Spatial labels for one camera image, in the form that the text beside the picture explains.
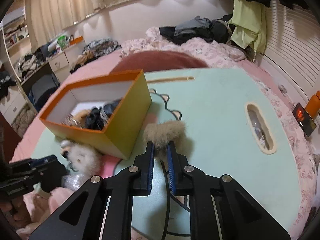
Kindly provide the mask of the person's left hand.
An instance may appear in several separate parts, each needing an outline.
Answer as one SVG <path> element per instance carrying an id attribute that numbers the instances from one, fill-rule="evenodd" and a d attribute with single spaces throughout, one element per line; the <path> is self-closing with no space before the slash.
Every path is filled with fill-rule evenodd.
<path id="1" fill-rule="evenodd" d="M 30 214 L 23 196 L 12 199 L 9 202 L 1 202 L 1 211 L 15 229 L 25 228 L 31 223 Z"/>

